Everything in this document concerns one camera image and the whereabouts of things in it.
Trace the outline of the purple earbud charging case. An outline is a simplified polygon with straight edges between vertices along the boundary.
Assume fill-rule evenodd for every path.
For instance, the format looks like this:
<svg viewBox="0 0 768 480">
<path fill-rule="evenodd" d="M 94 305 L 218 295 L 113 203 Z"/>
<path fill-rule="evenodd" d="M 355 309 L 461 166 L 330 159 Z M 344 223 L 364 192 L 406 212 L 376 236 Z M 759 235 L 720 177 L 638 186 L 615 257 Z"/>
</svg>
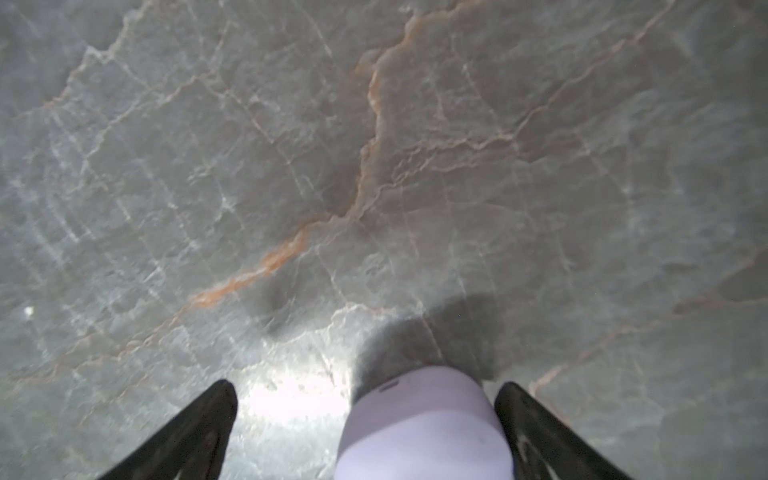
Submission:
<svg viewBox="0 0 768 480">
<path fill-rule="evenodd" d="M 442 366 L 400 375 L 361 397 L 345 422 L 336 479 L 511 479 L 500 420 L 463 372 Z"/>
</svg>

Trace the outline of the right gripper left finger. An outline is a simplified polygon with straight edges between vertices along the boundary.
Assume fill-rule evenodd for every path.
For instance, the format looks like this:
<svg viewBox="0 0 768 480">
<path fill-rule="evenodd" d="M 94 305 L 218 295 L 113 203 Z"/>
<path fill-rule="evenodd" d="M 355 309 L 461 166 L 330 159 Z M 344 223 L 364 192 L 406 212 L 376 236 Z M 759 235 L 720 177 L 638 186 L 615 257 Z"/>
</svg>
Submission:
<svg viewBox="0 0 768 480">
<path fill-rule="evenodd" d="M 220 379 L 102 477 L 217 480 L 237 410 L 234 385 Z"/>
</svg>

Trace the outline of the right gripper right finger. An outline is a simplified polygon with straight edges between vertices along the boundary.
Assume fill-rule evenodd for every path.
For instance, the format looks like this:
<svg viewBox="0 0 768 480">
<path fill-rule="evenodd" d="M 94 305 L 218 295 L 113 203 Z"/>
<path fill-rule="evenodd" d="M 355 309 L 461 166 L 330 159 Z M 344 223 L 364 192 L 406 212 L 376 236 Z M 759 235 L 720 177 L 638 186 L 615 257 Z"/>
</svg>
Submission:
<svg viewBox="0 0 768 480">
<path fill-rule="evenodd" d="M 505 383 L 494 410 L 513 456 L 516 479 L 631 479 L 520 385 Z"/>
</svg>

